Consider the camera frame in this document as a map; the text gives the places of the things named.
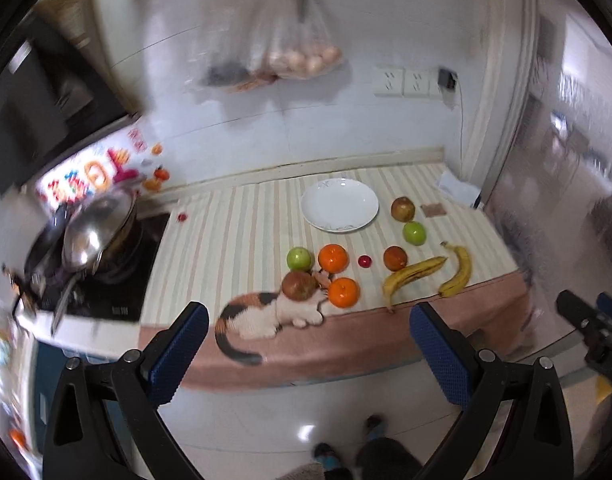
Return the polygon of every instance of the stove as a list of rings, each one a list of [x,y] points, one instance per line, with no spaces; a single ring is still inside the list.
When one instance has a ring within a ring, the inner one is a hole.
[[[142,314],[144,297],[161,237],[168,223],[169,213],[140,219],[144,234],[139,247],[136,269],[121,283],[107,284],[87,276],[73,289],[66,314],[117,321],[137,322]],[[39,310],[52,312],[70,274],[56,269],[47,279]]]

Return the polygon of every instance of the cat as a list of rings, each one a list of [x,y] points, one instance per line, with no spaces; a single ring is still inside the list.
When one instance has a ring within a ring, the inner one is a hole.
[[[330,277],[320,272],[314,272],[313,276],[323,288],[317,288],[306,301],[290,300],[281,292],[258,292],[244,294],[228,303],[215,324],[215,341],[222,353],[240,364],[257,366],[262,363],[262,356],[233,348],[228,333],[236,333],[242,339],[266,339],[275,337],[282,326],[292,324],[304,328],[322,324],[324,316],[319,307],[328,299],[326,289]]]

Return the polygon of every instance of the brown square packet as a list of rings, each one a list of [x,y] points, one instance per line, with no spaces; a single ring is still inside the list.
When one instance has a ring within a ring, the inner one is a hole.
[[[432,218],[433,216],[446,215],[446,209],[444,209],[444,206],[441,203],[423,204],[421,208],[426,218]]]

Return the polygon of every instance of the charger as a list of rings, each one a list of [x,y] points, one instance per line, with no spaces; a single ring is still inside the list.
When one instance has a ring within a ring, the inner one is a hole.
[[[445,88],[449,92],[454,92],[456,83],[457,74],[455,72],[452,72],[447,68],[439,69],[439,75],[437,77],[437,85],[439,88]]]

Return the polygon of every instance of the striped tablecloth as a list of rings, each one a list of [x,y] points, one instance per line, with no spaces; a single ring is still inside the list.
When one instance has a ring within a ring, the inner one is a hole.
[[[202,192],[183,200],[172,212],[160,245],[142,325],[169,325],[189,301],[203,303],[214,322],[231,298],[278,290],[288,272],[286,254],[294,246],[304,246],[314,254],[329,243],[348,250],[350,265],[341,275],[360,284],[360,301],[344,310],[325,303],[321,309],[324,316],[384,306],[381,285],[389,271],[382,254],[391,245],[406,249],[409,263],[448,255],[440,246],[443,240],[468,247],[473,262],[469,285],[516,270],[512,256],[484,214],[459,206],[438,192],[435,182],[445,169],[443,164],[415,164],[321,173]],[[332,177],[354,178],[374,190],[380,202],[375,221],[350,234],[326,233],[305,221],[300,197],[312,184]],[[402,224],[390,216],[390,204],[398,196],[408,196],[418,206],[415,219],[428,232],[421,247],[407,244],[401,235]],[[436,202],[443,203],[448,214],[424,218],[419,205]],[[176,221],[181,212],[188,215],[185,222]],[[373,260],[369,269],[357,265],[362,254]],[[453,255],[439,272],[400,289],[394,302],[436,294],[456,269]]]

